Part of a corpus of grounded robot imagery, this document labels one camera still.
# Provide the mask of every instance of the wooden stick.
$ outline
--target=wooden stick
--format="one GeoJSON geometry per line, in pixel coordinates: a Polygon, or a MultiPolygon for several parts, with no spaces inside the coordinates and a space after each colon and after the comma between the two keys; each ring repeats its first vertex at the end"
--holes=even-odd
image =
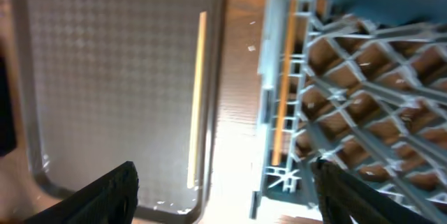
{"type": "Polygon", "coordinates": [[[205,39],[207,28],[207,13],[203,11],[199,16],[197,50],[196,50],[196,74],[194,75],[193,105],[191,113],[191,133],[189,136],[189,158],[188,158],[188,188],[196,185],[197,173],[197,151],[199,141],[200,105],[202,97],[203,59],[205,51],[205,39]]]}
{"type": "Polygon", "coordinates": [[[291,66],[291,55],[293,54],[295,47],[295,23],[297,17],[294,16],[294,13],[297,1],[296,0],[289,0],[289,1],[290,4],[288,6],[286,44],[284,46],[285,51],[284,51],[284,65],[282,71],[283,75],[281,79],[277,129],[274,133],[272,165],[279,165],[281,162],[282,130],[284,128],[284,117],[286,116],[286,102],[287,102],[288,86],[289,86],[288,73],[291,66]]]}

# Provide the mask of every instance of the gray tray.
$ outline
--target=gray tray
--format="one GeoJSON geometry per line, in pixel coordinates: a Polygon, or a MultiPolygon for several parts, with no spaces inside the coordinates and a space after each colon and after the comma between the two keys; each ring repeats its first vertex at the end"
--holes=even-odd
{"type": "Polygon", "coordinates": [[[11,0],[31,172],[64,198],[126,160],[136,216],[200,218],[208,195],[223,0],[11,0]],[[193,185],[199,14],[207,12],[193,185]]]}

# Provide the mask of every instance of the yellow stick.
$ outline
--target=yellow stick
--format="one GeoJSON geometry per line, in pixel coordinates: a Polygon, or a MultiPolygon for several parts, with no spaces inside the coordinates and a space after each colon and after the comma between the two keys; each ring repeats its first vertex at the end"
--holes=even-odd
{"type": "Polygon", "coordinates": [[[296,0],[289,0],[290,4],[288,6],[288,21],[287,21],[287,34],[286,34],[286,44],[284,51],[284,65],[283,65],[283,75],[281,79],[281,91],[279,99],[278,117],[277,117],[277,128],[274,133],[274,145],[273,145],[273,155],[272,155],[272,165],[279,165],[281,162],[282,153],[282,129],[284,128],[284,117],[286,114],[286,102],[288,95],[288,72],[291,66],[291,55],[295,47],[295,21],[296,16],[294,16],[296,9],[296,0]]]}
{"type": "Polygon", "coordinates": [[[207,13],[200,13],[197,35],[196,50],[196,74],[194,75],[193,105],[191,114],[191,134],[189,136],[189,158],[188,158],[188,188],[195,186],[197,173],[197,151],[198,151],[198,128],[200,123],[200,105],[202,97],[202,76],[203,76],[203,59],[205,51],[205,37],[207,28],[207,13]]]}

